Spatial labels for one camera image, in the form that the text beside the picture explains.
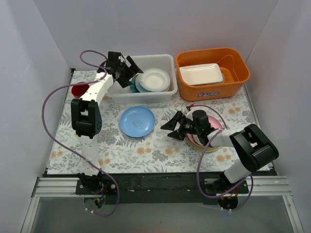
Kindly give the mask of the white deep plate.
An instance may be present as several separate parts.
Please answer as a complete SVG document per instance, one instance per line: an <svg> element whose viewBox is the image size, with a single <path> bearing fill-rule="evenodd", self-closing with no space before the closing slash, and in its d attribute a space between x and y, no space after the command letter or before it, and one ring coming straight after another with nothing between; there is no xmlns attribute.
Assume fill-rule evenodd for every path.
<svg viewBox="0 0 311 233"><path fill-rule="evenodd" d="M149 68L138 75L140 86L150 92L162 92L170 87L169 74L159 68Z"/></svg>

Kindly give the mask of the pale peach bottom plate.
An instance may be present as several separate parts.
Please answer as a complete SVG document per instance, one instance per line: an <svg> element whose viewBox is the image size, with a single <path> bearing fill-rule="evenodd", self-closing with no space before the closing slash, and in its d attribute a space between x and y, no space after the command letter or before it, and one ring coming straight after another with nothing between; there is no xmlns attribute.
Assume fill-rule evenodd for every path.
<svg viewBox="0 0 311 233"><path fill-rule="evenodd" d="M163 92L170 87L170 79L166 76L142 74L136 78L136 87L139 92Z"/></svg>

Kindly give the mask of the teal scalloped plate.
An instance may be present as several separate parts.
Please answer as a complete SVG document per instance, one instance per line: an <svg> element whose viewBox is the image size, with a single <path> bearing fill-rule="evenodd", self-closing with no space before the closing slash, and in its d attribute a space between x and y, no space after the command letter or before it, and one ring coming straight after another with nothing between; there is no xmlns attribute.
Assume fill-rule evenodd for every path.
<svg viewBox="0 0 311 233"><path fill-rule="evenodd" d="M137 87L136 87L136 76L135 77L133 77L132 79L131 79L131 85L130 85L130 90L131 90L131 92L132 93L139 93L139 91L138 91L138 89L137 89Z"/></svg>

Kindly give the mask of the blue round plate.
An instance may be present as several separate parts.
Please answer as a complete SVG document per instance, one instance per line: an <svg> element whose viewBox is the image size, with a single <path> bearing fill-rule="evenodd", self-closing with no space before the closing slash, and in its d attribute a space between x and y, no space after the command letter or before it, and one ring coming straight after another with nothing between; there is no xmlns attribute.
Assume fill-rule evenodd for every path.
<svg viewBox="0 0 311 233"><path fill-rule="evenodd" d="M134 106L123 112L120 129L129 137L140 138L152 132L156 124L154 113L147 107Z"/></svg>

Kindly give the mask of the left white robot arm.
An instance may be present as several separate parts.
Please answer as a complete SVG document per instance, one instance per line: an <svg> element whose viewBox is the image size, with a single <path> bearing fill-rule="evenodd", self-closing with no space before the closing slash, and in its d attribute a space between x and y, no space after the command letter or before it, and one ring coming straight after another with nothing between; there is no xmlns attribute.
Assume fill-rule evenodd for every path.
<svg viewBox="0 0 311 233"><path fill-rule="evenodd" d="M81 157L94 172L93 175L80 173L78 177L82 186L92 194L116 194L115 181L109 182L104 178L96 158L98 136L103 125L99 105L115 82L122 88L128 87L132 84L131 79L143 71L131 56L124 57L122 53L115 51L110 51L97 69L88 90L80 98L73 99L70 104L72 128L82 146Z"/></svg>

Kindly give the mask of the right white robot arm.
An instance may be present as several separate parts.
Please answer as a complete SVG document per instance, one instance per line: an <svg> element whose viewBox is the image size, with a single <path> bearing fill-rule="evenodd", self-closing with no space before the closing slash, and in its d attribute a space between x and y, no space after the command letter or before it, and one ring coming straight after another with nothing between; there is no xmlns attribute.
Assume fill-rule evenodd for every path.
<svg viewBox="0 0 311 233"><path fill-rule="evenodd" d="M212 127L204 110L191 111L190 114L190 117L186 117L181 111L177 111L161 129L169 131L168 137L180 141L188 134L195 135L205 148L232 147L239 158L217 180L207 185L211 190L231 193L244 178L279 157L276 146L256 124L250 124L239 132L232 132Z"/></svg>

